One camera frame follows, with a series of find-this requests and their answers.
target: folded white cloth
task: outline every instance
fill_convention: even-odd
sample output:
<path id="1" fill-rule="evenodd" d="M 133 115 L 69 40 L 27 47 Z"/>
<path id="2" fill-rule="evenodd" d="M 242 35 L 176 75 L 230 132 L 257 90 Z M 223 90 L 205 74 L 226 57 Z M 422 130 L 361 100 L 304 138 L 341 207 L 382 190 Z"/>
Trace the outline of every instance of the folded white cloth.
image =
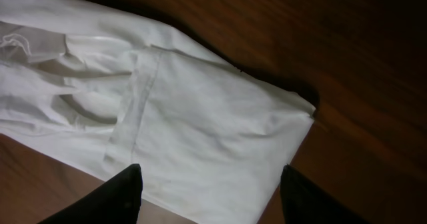
<path id="1" fill-rule="evenodd" d="M 197 223 L 256 223 L 314 107 L 173 27 L 82 0 L 0 0 L 0 132 Z"/>

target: white fabric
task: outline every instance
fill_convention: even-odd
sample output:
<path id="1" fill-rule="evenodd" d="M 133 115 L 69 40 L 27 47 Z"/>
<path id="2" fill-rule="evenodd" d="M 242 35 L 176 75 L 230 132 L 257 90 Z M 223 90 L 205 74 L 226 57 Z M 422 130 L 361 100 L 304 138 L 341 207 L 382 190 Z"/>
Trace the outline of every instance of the white fabric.
<path id="1" fill-rule="evenodd" d="M 82 0 L 0 0 L 0 133 L 197 223 L 256 223 L 313 123 L 173 27 Z"/>

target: crumpled fabric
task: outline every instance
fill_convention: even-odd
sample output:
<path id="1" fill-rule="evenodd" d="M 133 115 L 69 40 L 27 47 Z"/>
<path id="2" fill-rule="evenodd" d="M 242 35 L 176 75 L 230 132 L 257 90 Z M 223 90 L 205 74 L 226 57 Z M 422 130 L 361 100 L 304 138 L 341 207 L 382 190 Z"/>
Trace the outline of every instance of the crumpled fabric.
<path id="1" fill-rule="evenodd" d="M 82 0 L 0 0 L 0 133 L 196 223 L 256 223 L 314 107 L 169 25 Z"/>

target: wood grain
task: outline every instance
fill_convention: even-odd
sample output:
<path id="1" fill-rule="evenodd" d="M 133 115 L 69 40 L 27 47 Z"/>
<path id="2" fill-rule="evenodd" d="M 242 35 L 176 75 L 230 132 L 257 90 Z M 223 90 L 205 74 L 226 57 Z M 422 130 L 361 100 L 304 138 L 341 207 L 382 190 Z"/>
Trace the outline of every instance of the wood grain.
<path id="1" fill-rule="evenodd" d="M 369 222 L 427 223 L 425 0 L 116 1 L 171 15 L 264 81 L 317 90 L 292 165 Z M 260 223 L 283 223 L 275 203 Z"/>

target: tabletop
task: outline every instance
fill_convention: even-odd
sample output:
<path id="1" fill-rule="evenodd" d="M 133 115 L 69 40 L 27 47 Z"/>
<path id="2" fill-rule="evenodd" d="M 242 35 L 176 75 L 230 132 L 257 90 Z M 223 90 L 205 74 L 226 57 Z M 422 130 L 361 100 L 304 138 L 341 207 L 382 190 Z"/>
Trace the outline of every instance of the tabletop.
<path id="1" fill-rule="evenodd" d="M 90 1 L 161 11 L 241 70 L 297 91 L 318 110 L 292 165 L 371 223 L 427 223 L 425 0 Z M 100 184 L 1 139 L 0 190 L 15 192 L 1 192 L 0 223 L 30 223 Z M 263 222 L 283 223 L 277 195 Z"/>

